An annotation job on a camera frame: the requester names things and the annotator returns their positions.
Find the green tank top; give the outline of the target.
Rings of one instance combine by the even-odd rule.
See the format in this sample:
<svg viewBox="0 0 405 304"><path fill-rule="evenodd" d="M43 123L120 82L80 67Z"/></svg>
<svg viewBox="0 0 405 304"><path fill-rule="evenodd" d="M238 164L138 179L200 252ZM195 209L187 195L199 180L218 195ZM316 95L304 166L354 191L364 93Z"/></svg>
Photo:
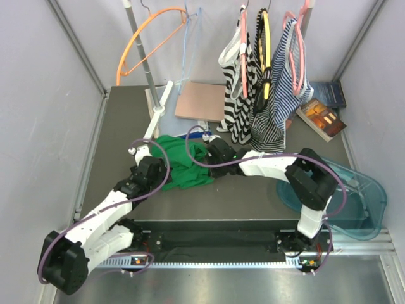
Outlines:
<svg viewBox="0 0 405 304"><path fill-rule="evenodd" d="M162 187L163 191L205 186L214 181L208 168L199 166L189 157L201 163L205 160L208 151L202 143L189 141L189 152L186 152L185 139L180 137L162 135L156 142L166 152L171 168L171 182Z"/></svg>

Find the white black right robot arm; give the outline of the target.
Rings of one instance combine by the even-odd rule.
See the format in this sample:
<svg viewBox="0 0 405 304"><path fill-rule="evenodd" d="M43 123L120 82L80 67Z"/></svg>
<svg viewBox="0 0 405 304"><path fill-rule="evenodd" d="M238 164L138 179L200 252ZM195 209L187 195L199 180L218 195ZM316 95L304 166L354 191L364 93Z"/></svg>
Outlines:
<svg viewBox="0 0 405 304"><path fill-rule="evenodd" d="M309 148L290 156L246 148L236 151L220 136L206 136L204 141L209 174L213 178L229 174L287 182L301 202L296 245L308 251L318 244L327 207L339 184L337 174L319 155Z"/></svg>

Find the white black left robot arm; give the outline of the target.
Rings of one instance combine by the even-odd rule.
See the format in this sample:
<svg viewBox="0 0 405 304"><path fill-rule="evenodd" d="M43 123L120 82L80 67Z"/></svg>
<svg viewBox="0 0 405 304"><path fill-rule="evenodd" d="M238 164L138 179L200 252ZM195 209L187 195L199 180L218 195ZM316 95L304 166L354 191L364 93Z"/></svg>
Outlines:
<svg viewBox="0 0 405 304"><path fill-rule="evenodd" d="M99 264L115 255L133 251L142 256L141 264L146 264L149 258L142 229L126 216L169 178L165 159L145 156L83 219L63 232L51 231L40 254L40 282L72 295Z"/></svg>

